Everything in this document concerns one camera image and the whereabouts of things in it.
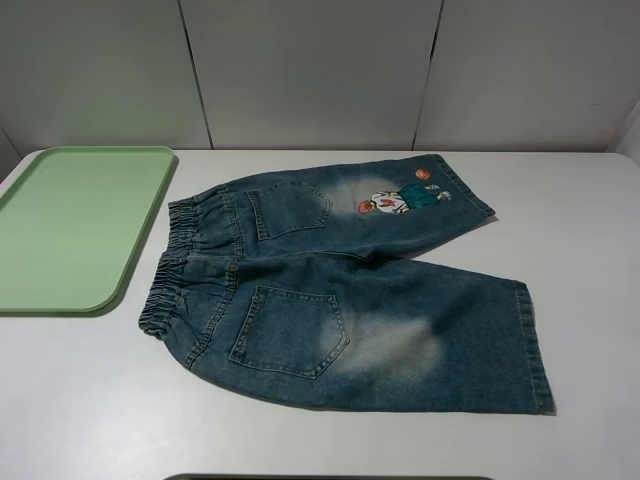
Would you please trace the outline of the children's blue denim shorts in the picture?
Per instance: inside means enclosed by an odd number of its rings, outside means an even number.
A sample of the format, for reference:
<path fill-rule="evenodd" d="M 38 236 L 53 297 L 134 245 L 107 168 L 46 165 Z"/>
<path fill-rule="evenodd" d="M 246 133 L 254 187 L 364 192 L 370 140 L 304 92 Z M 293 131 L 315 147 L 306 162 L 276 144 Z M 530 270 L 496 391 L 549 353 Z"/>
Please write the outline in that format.
<path fill-rule="evenodd" d="M 172 202 L 139 318 L 187 370 L 314 410 L 551 415 L 527 286 L 421 262 L 491 220 L 437 154 Z"/>

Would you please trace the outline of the light green plastic tray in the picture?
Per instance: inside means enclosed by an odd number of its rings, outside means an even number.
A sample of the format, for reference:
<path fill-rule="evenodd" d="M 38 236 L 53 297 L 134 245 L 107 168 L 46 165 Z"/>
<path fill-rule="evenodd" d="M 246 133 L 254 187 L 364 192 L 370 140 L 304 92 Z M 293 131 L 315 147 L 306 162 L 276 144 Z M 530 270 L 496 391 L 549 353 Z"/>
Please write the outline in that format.
<path fill-rule="evenodd" d="M 83 313 L 119 292 L 176 163 L 167 147 L 55 147 L 1 197 L 1 310 Z"/>

